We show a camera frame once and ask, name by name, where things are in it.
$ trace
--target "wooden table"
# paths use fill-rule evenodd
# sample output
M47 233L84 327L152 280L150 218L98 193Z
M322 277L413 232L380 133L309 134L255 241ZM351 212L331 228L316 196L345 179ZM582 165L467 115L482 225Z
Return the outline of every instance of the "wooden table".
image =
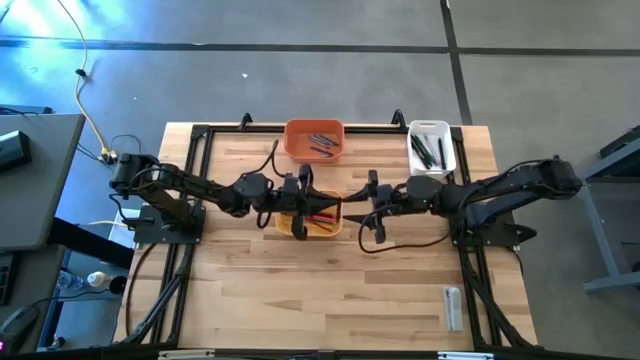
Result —
M167 124L160 161L184 166L192 125ZM495 175L488 128L462 130L472 181ZM259 167L273 140L280 137L216 134L209 179L232 183L240 173ZM280 172L297 173L299 166L288 159L282 143L276 164ZM352 193L366 183L369 169L378 170L381 183L406 181L406 136L347 135L339 162L313 165L314 185ZM269 167L264 173L280 185L281 179ZM273 219L260 230L253 212L235 219L211 203L205 206L207 221L191 271L181 348L472 349L466 305L465 331L447 331L443 287L456 285L464 290L457 250L449 241L425 249L368 255L358 248L355 223L346 222L335 238L296 241L278 233ZM370 202L363 202L346 204L344 213L369 211ZM447 222L431 215L390 217L385 225L385 246L423 243L447 231ZM365 232L364 238L366 246L376 246L372 233ZM158 296L167 247L156 246L141 266L131 302L133 325ZM136 253L134 265L140 254ZM488 248L487 259L496 302L521 334L535 343L516 258L505 249ZM124 301L121 310L114 340L124 338ZM479 312L483 334L489 339L483 306ZM171 317L166 316L165 333Z

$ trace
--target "yellow bin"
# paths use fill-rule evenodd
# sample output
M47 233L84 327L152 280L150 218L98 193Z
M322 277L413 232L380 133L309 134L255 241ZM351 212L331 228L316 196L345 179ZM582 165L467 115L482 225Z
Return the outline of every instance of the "yellow bin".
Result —
M330 196L335 196L335 197L340 197L340 193L336 192L336 191L321 191L324 194L330 195ZM331 236L335 236L337 235L341 230L342 230L342 203L340 203L340 205L334 205L332 207L326 208L324 210L322 210L323 213L326 214L331 214L333 215L333 217L335 218L336 215L338 214L338 206L340 206L340 218L338 219L338 222L335 224L325 224L325 223L320 223L320 225L322 225L325 228L330 229L331 231L327 231L319 226L316 226L315 224L307 221L307 219L304 220L304 226L307 227L307 236L309 237L331 237ZM280 231L283 234L286 235L290 235L293 236L293 233L291 232L291 222L293 221L293 217L289 216L289 215L284 215L281 213L277 213L276 214L276 229L278 229L278 231Z

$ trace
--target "cable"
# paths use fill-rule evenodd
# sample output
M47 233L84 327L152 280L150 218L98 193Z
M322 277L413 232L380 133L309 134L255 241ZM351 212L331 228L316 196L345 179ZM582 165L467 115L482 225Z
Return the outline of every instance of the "cable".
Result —
M51 301L51 300L60 300L60 299L75 299L77 297L83 296L83 295L88 295L88 294L102 294L106 291L109 291L109 289L104 289L101 291L85 291L83 293L77 294L77 295L73 295L73 296L54 296L54 297L48 297L48 298L44 298L44 299L40 299L40 300L36 300L34 302L31 303L31 305L27 306L27 308L33 308L37 313L38 316L40 316L40 310L38 310L37 307L35 307L36 305L38 305L38 303L41 303L43 301Z
M87 152L87 153L91 154L91 156L92 156L94 159L99 159L99 158L100 158L99 156L96 156L96 155L95 155L91 150L89 150L86 146L82 145L82 143L78 142L78 146L79 146L82 150L84 150L85 152Z
M119 222L115 222L115 221L111 221L111 220L100 220L100 221L94 221L94 222L90 222L87 225L102 225L102 224L108 224L108 225L115 225L115 226L121 226L121 227L126 227L128 228L127 225L119 223Z
M133 292L133 283L136 281L136 277L138 277L138 271L140 271L140 266L142 265L142 263L144 262L144 260L147 258L147 256L149 256L149 253L151 252L151 250L153 250L153 248L156 247L156 244L150 244L149 247L142 253L142 255L140 256L140 260L138 260L138 263L136 264L136 267L133 269L133 273L131 274L131 281L129 282L129 289L127 290L127 300L124 304L124 331L126 332L127 336L129 336L131 334L129 328L131 327L130 324L130 308L131 308L131 293Z
M121 134L121 135L114 136L113 138L111 138L111 143L109 144L109 148L113 150L113 141L123 137L129 137L134 139L138 143L138 154L142 155L142 142L137 136L131 135L131 134Z
M440 237L438 240L435 241L431 241L425 244L405 244L405 245L395 245L395 246L389 246L386 248L382 248L382 249L375 249L375 250L369 250L366 249L364 247L364 245L362 244L362 230L364 229L365 224L367 223L367 221L369 219L371 219L372 216L377 215L378 213L381 213L383 211L387 211L390 210L392 208L397 207L398 205L386 205L386 206L382 206L381 208L374 210L370 213L367 214L367 216L364 217L364 220L362 221L362 223L360 224L360 229L358 229L358 245L360 246L360 250L364 251L367 254L377 254L377 253L381 253L384 251L389 251L389 250L395 250L395 249L404 249L404 248L426 248L429 246L433 246L436 244L439 244L441 242L443 242L444 240L446 240L449 237L449 233L444 234L444 236Z
M118 194L109 194L109 199L111 199L111 201L113 201L114 203L116 203L116 205L118 206L118 213L120 214L120 217L122 218L123 222L127 222L129 221L129 218L127 218L126 216L124 216L124 214L122 213L122 205L120 204L120 201L118 201L115 197Z
M274 160L275 154L276 154L276 149L278 148L278 143L279 142L280 141L278 139L276 139L273 142L273 146L271 147L271 152L269 153L269 156L267 156L267 159L264 161L264 163L259 168L255 169L255 170L251 170L251 171L245 172L245 173L242 173L240 175L240 177L242 178L242 177L247 176L247 175L258 173L258 172L262 171L265 167L267 167L269 162L271 162L271 167L273 168L273 172L276 173L276 175L278 175L279 177L284 178L285 176L283 174L281 174L276 169L276 163L275 163L275 160Z
M76 148L76 151L80 152L82 155L84 155L84 156L88 157L88 158L89 158L89 159L91 159L91 160L94 160L94 161L99 162L100 164L102 164L102 166L104 166L105 168L109 169L109 171L111 171L111 173L112 173L112 174L114 173L112 168L110 168L110 167L109 167L107 164L105 164L104 162L102 162L102 161L98 160L98 158L94 157L94 155L93 155L93 154L91 154L91 153L87 153L87 152L86 152L86 150L82 150L81 148Z
M87 65L87 58L88 58L88 48L87 48L87 41L84 38L84 34L82 33L82 30L80 29L80 26L78 25L78 23L76 22L76 19L73 18L73 16L71 15L71 13L69 12L69 10L67 10L67 7L64 6L64 4L62 3L61 0L57 0L58 4L60 4L60 6L62 6L62 9L64 9L64 12L67 13L67 15L69 16L69 18L71 19L71 21L73 21L73 24L76 26L76 29L78 29L78 33L80 34L80 38L82 39L82 46L84 47L84 59L82 60L82 66L80 66L79 69L76 70L76 74L78 74L78 79L76 80L76 88L75 88L75 93L74 93L74 97L76 99L76 104L78 104L78 107L80 108L80 111L82 111L82 114L84 115L84 117L87 119L87 121L89 121L89 124L91 125L91 128L93 129L93 133L96 134L96 137L98 138L98 141L100 142L100 146L102 147L100 149L100 153L102 155L109 155L109 149L107 149L107 146L104 143L104 140L102 139L102 135L100 135L100 132L98 131L98 128L96 127L96 124L93 122L93 119L91 119L91 116L89 116L89 114L87 113L87 110L85 110L84 106L82 106L82 103L80 102L80 79L84 79L87 76L87 73L85 72L84 68Z
M7 115L7 114L18 114L18 115L26 115L26 114L33 114L33 115L40 115L36 112L33 111L18 111L15 109L11 109L11 108L7 108L4 106L0 106L0 115Z
M268 191L271 192L271 190L273 190L275 183L271 179L267 179L267 181L268 181L268 185L267 185ZM271 213L272 212L269 211L267 213L267 220L262 222L262 214L264 214L264 212L258 211L258 217L256 218L256 226L258 227L258 229L264 229L267 227L267 225L269 225L269 221L271 221Z

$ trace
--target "gray floor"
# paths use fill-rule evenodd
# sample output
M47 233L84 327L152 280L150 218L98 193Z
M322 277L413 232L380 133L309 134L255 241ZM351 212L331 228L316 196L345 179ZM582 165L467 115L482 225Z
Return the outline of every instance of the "gray floor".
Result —
M94 40L447 44L435 0L66 3L73 4L70 10ZM461 46L640 48L637 1L450 4ZM16 36L77 34L55 2L16 0L0 24L0 37ZM73 70L81 56L78 50L0 48L0 103L77 112ZM89 56L93 81L82 94L88 111L107 138L135 134L152 154L167 121L237 121L247 111L257 121L336 117L387 122L401 108L408 119L461 123L448 55L92 50ZM602 145L638 125L639 57L463 55L461 63L473 123L490 127L501 169L554 154L584 169ZM88 128L82 143L98 151ZM127 140L115 147L136 149ZM113 218L106 199L109 174L78 155L68 180L75 190L65 191L59 215L79 223ZM541 201L515 216L539 232L523 246L522 257L540 344L640 358L640 292L587 296L582 291L582 282L604 275L605 269L579 200Z

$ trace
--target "orange container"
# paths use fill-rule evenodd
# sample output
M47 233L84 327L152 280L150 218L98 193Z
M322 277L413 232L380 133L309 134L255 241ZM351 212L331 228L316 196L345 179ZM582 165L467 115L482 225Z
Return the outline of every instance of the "orange container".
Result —
M322 135L337 146L323 146L311 141L312 135ZM318 148L331 153L329 156ZM338 161L344 149L344 126L336 119L292 119L284 127L284 150L296 162L329 163Z
M322 191L322 193L338 197L340 193L335 191ZM324 214L331 214L334 218L337 217L337 214L340 213L340 217L337 218L338 222L335 224L327 224L327 223L317 223L320 226L317 226L313 222L310 222L305 218L304 226L307 227L307 236L308 237L331 237L337 235L342 230L342 203L339 205L334 205L322 210ZM291 223L293 222L293 217L281 213L276 214L276 229L283 234L293 236L291 232Z

